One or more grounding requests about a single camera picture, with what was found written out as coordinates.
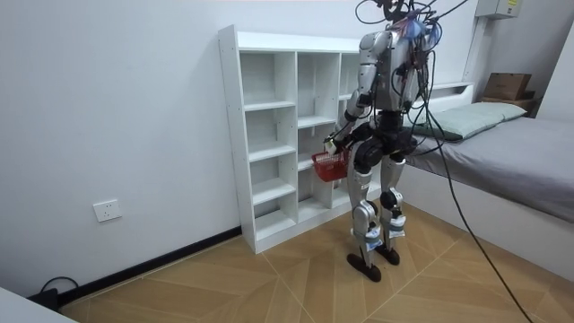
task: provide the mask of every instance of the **parquet floor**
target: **parquet floor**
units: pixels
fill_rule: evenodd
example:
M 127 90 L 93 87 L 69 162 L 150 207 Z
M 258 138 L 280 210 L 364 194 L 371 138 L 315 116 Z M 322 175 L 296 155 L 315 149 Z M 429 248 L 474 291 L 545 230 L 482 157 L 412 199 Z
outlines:
M 254 255 L 239 237 L 63 309 L 80 322 L 526 322 L 470 236 L 406 206 L 401 265 L 374 284 L 345 261 L 343 215 Z M 484 242 L 535 322 L 574 322 L 574 283 Z

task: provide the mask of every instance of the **electrical socket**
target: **electrical socket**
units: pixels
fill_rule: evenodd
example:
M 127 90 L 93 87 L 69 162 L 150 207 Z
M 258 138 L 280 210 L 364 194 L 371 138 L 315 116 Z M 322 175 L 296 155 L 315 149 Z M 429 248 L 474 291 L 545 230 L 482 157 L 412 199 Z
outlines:
M 122 216 L 119 212 L 117 200 L 95 204 L 93 205 L 93 210 L 96 212 L 98 222 L 104 222 Z

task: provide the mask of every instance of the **white cabinet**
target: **white cabinet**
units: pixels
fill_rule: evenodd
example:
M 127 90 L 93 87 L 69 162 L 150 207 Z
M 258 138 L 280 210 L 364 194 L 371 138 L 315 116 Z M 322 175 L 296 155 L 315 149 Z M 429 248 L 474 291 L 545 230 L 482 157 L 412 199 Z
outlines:
M 258 253 L 351 210 L 344 180 L 320 180 L 311 155 L 357 86 L 359 41 L 234 26 L 219 41 L 241 229 Z

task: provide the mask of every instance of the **black cable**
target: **black cable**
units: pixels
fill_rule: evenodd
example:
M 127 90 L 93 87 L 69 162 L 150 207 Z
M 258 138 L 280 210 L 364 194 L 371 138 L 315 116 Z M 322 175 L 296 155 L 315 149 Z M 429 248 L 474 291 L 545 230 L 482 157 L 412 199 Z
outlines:
M 362 4 L 364 4 L 364 3 L 366 3 L 366 2 L 369 2 L 369 1 L 371 1 L 371 0 L 362 0 L 362 1 L 359 2 L 359 3 L 357 4 L 357 6 L 355 7 L 355 17 L 357 17 L 357 20 L 358 20 L 359 22 L 364 23 L 364 24 L 378 24 L 378 23 L 382 23 L 382 22 L 386 21 L 386 20 L 387 20 L 386 18 L 383 18 L 383 19 L 381 19 L 381 20 L 379 20 L 379 21 L 376 21 L 376 22 L 365 22 L 363 19 L 361 19 L 361 17 L 359 16 L 359 7 L 360 7 Z
M 432 113 L 430 113 L 430 117 L 432 118 L 432 120 L 435 120 L 435 118 L 432 116 Z M 437 137 L 434 134 L 434 129 L 432 127 L 432 123 L 430 123 L 430 130 L 432 132 L 432 135 L 435 137 L 435 141 L 437 142 L 437 144 L 439 144 L 439 139 L 437 139 Z M 502 278 L 502 275 L 500 274 L 498 268 L 494 265 L 494 263 L 492 263 L 491 258 L 488 256 L 488 254 L 486 253 L 486 250 L 484 250 L 483 245 L 481 244 L 481 242 L 476 238 L 476 235 L 474 235 L 474 232 L 472 231 L 472 229 L 470 228 L 470 226 L 468 225 L 468 222 L 466 221 L 465 216 L 463 215 L 463 211 L 460 207 L 460 204 L 458 203 L 457 200 L 457 195 L 455 194 L 455 189 L 452 185 L 452 178 L 450 177 L 450 171 L 448 170 L 448 164 L 447 164 L 447 158 L 445 157 L 444 152 L 442 151 L 442 146 L 439 145 L 437 148 L 439 148 L 439 152 L 440 152 L 440 157 L 442 158 L 442 163 L 445 166 L 445 172 L 447 173 L 447 179 L 448 179 L 448 186 L 450 187 L 450 194 L 452 195 L 452 199 L 455 201 L 455 205 L 457 206 L 457 210 L 458 213 L 460 214 L 460 218 L 463 220 L 463 223 L 465 224 L 466 229 L 468 230 L 468 232 L 470 233 L 470 235 L 473 237 L 474 242 L 476 242 L 476 245 L 478 246 L 478 248 L 481 250 L 481 252 L 483 253 L 484 257 L 486 258 L 486 260 L 488 260 L 488 263 L 491 265 L 492 269 L 494 270 L 494 272 L 496 273 L 496 276 L 499 277 L 500 281 L 502 282 L 502 284 L 504 285 L 504 288 L 506 288 L 506 291 L 509 293 L 510 297 L 512 298 L 512 301 L 514 301 L 514 303 L 517 305 L 518 309 L 522 312 L 522 315 L 524 315 L 524 317 L 528 320 L 528 322 L 530 323 L 534 323 L 530 317 L 528 316 L 528 314 L 526 313 L 526 311 L 522 308 L 522 305 L 520 305 L 520 302 L 517 300 L 516 296 L 514 295 L 514 293 L 512 292 L 512 290 L 510 290 L 510 287 L 506 284 L 506 281 L 504 280 L 504 278 Z
M 44 284 L 44 287 L 42 287 L 42 289 L 39 292 L 44 292 L 44 290 L 46 290 L 46 287 L 48 287 L 48 285 L 50 283 L 52 283 L 56 280 L 60 280 L 60 279 L 64 279 L 64 280 L 72 282 L 75 285 L 75 288 L 80 287 L 80 285 L 74 279 L 72 279 L 70 277 L 59 276 L 59 277 L 54 277 L 54 278 L 48 280 L 48 282 Z
M 467 2 L 468 2 L 468 0 L 463 0 L 460 4 L 455 5 L 452 9 L 448 10 L 447 12 L 443 13 L 442 15 L 440 15 L 434 19 L 438 20 L 439 18 L 442 18 L 442 17 L 446 16 L 447 14 L 454 12 L 456 9 L 458 9 L 458 7 L 460 7 L 461 5 L 463 5 Z
M 338 136 L 339 134 L 341 134 L 343 132 L 343 130 L 345 130 L 349 125 L 351 124 L 351 121 L 347 121 L 347 124 L 344 125 L 344 127 L 341 128 L 341 130 L 337 131 L 336 134 L 331 135 L 331 138 L 335 138 L 336 136 Z
M 415 2 L 415 4 L 423 5 L 423 8 L 420 8 L 420 9 L 419 9 L 419 10 L 422 11 L 422 10 L 424 10 L 424 9 L 426 9 L 426 8 L 431 7 L 431 5 L 434 4 L 434 3 L 436 3 L 436 2 L 437 2 L 437 0 L 432 0 L 432 1 L 430 1 L 428 4 L 423 4 L 423 3 L 420 3 L 420 2 Z
M 395 68 L 395 70 L 393 71 L 393 73 L 391 74 L 391 88 L 393 89 L 393 92 L 396 93 L 396 95 L 400 96 L 401 98 L 403 97 L 403 94 L 396 89 L 395 87 L 395 75 L 396 75 L 396 70 L 398 69 Z
M 436 53 L 434 51 L 432 51 L 433 53 L 433 61 L 432 61 L 432 79 L 433 79 L 433 83 L 434 83 L 434 70 L 435 70 L 435 65 L 436 65 Z M 528 316 L 528 314 L 526 313 L 526 311 L 522 308 L 522 305 L 520 304 L 520 302 L 518 301 L 518 299 L 516 298 L 516 296 L 514 295 L 514 293 L 512 292 L 512 290 L 510 289 L 510 287 L 507 285 L 506 281 L 504 280 L 504 278 L 502 277 L 502 275 L 500 274 L 498 268 L 494 265 L 494 263 L 492 262 L 490 256 L 488 255 L 488 253 L 486 253 L 486 250 L 484 250 L 483 245 L 481 244 L 481 242 L 476 238 L 476 235 L 474 234 L 473 230 L 470 228 L 470 225 L 468 224 L 468 221 L 465 218 L 465 215 L 463 214 L 462 208 L 460 207 L 460 203 L 458 202 L 457 199 L 457 195 L 455 193 L 455 188 L 452 184 L 452 178 L 450 176 L 450 170 L 448 169 L 448 163 L 447 163 L 447 158 L 445 157 L 445 154 L 442 150 L 442 145 L 443 143 L 439 142 L 439 139 L 437 137 L 437 134 L 435 134 L 434 132 L 434 127 L 432 126 L 432 123 L 434 122 L 437 125 L 437 128 L 439 129 L 440 133 L 442 134 L 443 138 L 445 137 L 445 132 L 442 129 L 442 127 L 440 126 L 440 123 L 437 121 L 437 119 L 435 119 L 435 117 L 432 115 L 431 110 L 429 109 L 429 100 L 431 97 L 431 90 L 429 92 L 428 89 L 423 89 L 422 90 L 422 100 L 424 102 L 424 109 L 426 110 L 426 114 L 427 114 L 427 121 L 429 123 L 429 127 L 430 127 L 430 131 L 432 133 L 432 136 L 434 137 L 435 142 L 437 143 L 437 147 L 435 148 L 439 150 L 440 152 L 440 157 L 442 159 L 442 162 L 445 166 L 445 172 L 447 173 L 447 179 L 448 179 L 448 186 L 450 188 L 450 194 L 453 198 L 453 200 L 455 201 L 455 205 L 457 206 L 457 211 L 458 214 L 460 215 L 460 218 L 463 220 L 463 223 L 465 224 L 466 229 L 468 230 L 468 232 L 471 234 L 471 236 L 473 237 L 474 242 L 476 243 L 476 245 L 478 246 L 478 248 L 481 250 L 481 252 L 483 253 L 484 257 L 486 258 L 486 260 L 488 261 L 488 263 L 491 265 L 492 270 L 494 270 L 494 272 L 496 273 L 496 276 L 499 277 L 500 281 L 502 282 L 502 284 L 504 285 L 504 288 L 506 288 L 506 291 L 509 293 L 510 297 L 512 298 L 512 301 L 514 301 L 514 303 L 517 305 L 518 309 L 522 312 L 522 314 L 524 315 L 524 317 L 526 318 L 526 320 L 528 320 L 528 322 L 533 323 L 533 321 L 530 319 L 530 317 Z

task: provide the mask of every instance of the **gray bedsheet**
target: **gray bedsheet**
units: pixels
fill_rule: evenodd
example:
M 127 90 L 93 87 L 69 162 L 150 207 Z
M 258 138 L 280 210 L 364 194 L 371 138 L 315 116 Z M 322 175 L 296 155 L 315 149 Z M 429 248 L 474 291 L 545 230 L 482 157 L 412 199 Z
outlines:
M 518 118 L 443 151 L 452 179 L 574 223 L 573 134 L 572 124 Z M 413 155 L 436 145 L 427 137 Z M 446 176 L 439 151 L 408 162 Z

